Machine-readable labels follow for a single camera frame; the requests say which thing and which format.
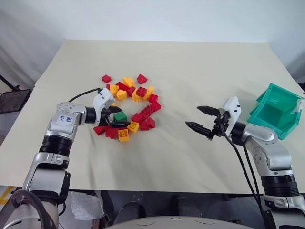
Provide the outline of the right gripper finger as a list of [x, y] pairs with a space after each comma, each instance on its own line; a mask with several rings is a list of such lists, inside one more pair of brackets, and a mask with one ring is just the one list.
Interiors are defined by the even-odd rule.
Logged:
[[189, 121], [186, 121], [185, 124], [191, 128], [193, 131], [201, 134], [201, 135], [204, 135], [204, 136], [209, 136], [210, 133], [211, 133], [211, 130], [210, 129], [207, 129], [205, 127], [203, 127], [202, 125], [196, 123], [196, 122], [189, 122]]
[[203, 112], [206, 115], [216, 116], [216, 117], [220, 116], [220, 110], [217, 109], [217, 108], [214, 108], [214, 107], [198, 106], [197, 109], [200, 110], [201, 112]]

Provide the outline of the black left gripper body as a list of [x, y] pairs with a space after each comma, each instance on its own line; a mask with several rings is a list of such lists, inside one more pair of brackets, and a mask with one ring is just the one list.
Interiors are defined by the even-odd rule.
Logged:
[[112, 108], [102, 109], [100, 122], [98, 126], [107, 126], [109, 124], [109, 116], [112, 114]]

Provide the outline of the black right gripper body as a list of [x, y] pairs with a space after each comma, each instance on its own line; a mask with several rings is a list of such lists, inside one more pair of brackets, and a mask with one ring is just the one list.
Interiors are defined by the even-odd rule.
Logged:
[[216, 119], [214, 120], [214, 126], [207, 137], [209, 140], [212, 140], [215, 136], [222, 137], [225, 129], [228, 127], [228, 111], [225, 111], [223, 114], [218, 112], [218, 114], [214, 114], [214, 116], [216, 116]]

